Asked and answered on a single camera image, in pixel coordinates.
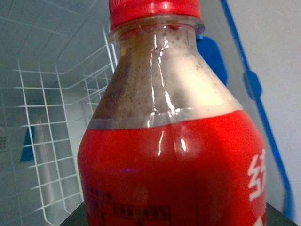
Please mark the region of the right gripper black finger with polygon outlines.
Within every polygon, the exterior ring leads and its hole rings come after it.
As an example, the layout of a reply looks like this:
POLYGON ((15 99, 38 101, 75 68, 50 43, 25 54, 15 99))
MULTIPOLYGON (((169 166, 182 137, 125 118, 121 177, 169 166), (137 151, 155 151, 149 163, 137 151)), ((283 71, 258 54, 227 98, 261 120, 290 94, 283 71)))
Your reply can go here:
MULTIPOLYGON (((275 209, 272 205, 267 203, 267 219, 268 226, 297 226, 292 220, 283 215, 280 211, 275 209)), ((87 226, 87 212, 84 203, 82 203, 76 210, 64 220, 60 226, 87 226)))

